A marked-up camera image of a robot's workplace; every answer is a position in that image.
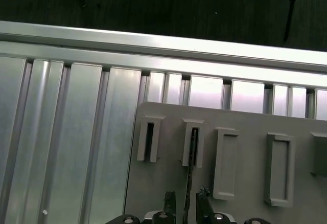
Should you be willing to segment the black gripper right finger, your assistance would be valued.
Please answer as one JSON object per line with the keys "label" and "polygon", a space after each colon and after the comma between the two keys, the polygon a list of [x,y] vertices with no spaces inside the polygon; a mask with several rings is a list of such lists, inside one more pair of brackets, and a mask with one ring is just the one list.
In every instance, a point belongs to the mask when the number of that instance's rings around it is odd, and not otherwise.
{"label": "black gripper right finger", "polygon": [[232,215],[213,210],[209,201],[210,195],[209,189],[205,187],[201,187],[196,193],[196,223],[237,224]]}

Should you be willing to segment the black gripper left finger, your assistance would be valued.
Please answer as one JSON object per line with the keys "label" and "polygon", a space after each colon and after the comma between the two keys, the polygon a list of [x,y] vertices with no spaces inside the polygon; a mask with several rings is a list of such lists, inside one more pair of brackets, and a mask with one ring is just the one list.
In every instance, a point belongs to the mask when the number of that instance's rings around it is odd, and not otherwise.
{"label": "black gripper left finger", "polygon": [[175,224],[176,223],[176,195],[175,192],[166,192],[163,210],[147,212],[140,220],[131,214],[123,214],[112,220],[113,224]]}

